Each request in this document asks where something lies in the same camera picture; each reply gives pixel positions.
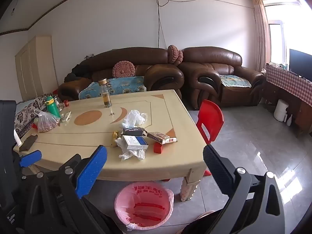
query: green thermos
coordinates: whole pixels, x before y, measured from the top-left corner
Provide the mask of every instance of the green thermos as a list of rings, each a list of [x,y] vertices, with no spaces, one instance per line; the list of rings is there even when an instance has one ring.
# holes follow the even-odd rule
[[[53,115],[55,115],[55,116],[60,118],[60,112],[57,109],[57,105],[56,105],[56,103],[54,102],[54,99],[51,96],[47,96],[46,97],[45,104],[46,104],[46,108],[48,109],[49,113],[51,113],[51,114],[53,114]]]

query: pink trash bag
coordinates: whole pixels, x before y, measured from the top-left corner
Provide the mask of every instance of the pink trash bag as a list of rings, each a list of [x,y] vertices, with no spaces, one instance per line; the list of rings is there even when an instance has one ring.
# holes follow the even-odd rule
[[[115,212],[129,230],[163,225],[174,209],[174,193],[153,181],[127,185],[115,199]]]

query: red plastic chair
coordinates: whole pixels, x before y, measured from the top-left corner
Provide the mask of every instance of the red plastic chair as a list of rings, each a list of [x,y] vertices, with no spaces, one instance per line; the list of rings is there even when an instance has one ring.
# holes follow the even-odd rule
[[[216,139],[223,124],[224,119],[221,109],[215,103],[209,100],[204,100],[198,112],[198,121],[196,126],[207,144],[210,144]],[[209,139],[202,128],[203,125],[209,132]],[[204,176],[210,175],[211,172],[205,170]]]

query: red stripe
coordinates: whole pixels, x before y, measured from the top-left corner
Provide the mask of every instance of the red stripe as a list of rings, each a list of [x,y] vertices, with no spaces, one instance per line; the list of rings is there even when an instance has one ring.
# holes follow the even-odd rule
[[[160,218],[158,217],[154,217],[154,216],[145,216],[145,215],[137,215],[137,214],[134,214],[136,217],[140,217],[142,219],[148,219],[148,220],[153,220],[153,221],[161,221]]]
[[[161,205],[157,205],[157,204],[154,204],[154,203],[145,203],[145,202],[140,202],[140,203],[135,203],[135,206],[134,207],[137,207],[137,206],[146,206],[146,207],[158,207],[160,209],[165,209],[163,206]]]

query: sofa armrest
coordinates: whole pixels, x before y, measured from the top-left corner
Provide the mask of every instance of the sofa armrest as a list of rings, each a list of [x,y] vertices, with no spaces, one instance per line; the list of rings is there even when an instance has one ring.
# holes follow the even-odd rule
[[[248,80],[252,87],[262,84],[266,80],[262,73],[245,67],[234,67],[234,75]]]
[[[221,78],[217,71],[200,63],[182,62],[178,68],[182,70],[185,80],[194,89],[205,90],[218,97],[221,91]]]
[[[175,65],[156,64],[144,75],[144,86],[150,90],[178,90],[184,84],[184,75]]]
[[[87,88],[90,83],[92,83],[92,80],[88,78],[81,78],[80,80],[62,83],[59,86],[57,93],[62,101],[66,99],[69,101],[78,100],[79,93]]]

